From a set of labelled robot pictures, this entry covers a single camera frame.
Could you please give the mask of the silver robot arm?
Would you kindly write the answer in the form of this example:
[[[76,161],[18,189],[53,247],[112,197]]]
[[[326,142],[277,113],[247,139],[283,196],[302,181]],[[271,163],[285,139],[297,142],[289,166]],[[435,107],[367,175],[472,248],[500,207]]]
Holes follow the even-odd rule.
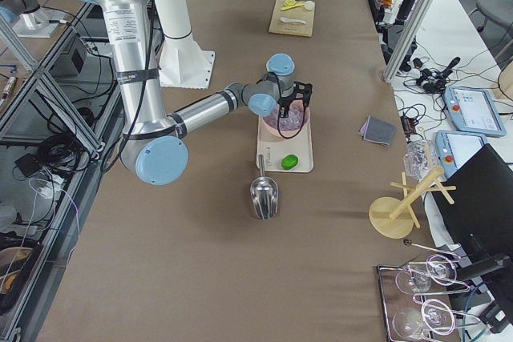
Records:
[[[44,10],[38,0],[1,0],[1,17],[20,38],[50,38],[59,25],[66,25],[61,10]]]
[[[188,164],[184,137],[238,107],[286,117],[294,101],[309,104],[312,86],[294,78],[287,54],[275,54],[255,83],[233,83],[175,113],[165,110],[163,88],[206,87],[214,54],[192,35],[185,0],[81,0],[101,7],[123,99],[122,164],[145,183],[165,185]]]

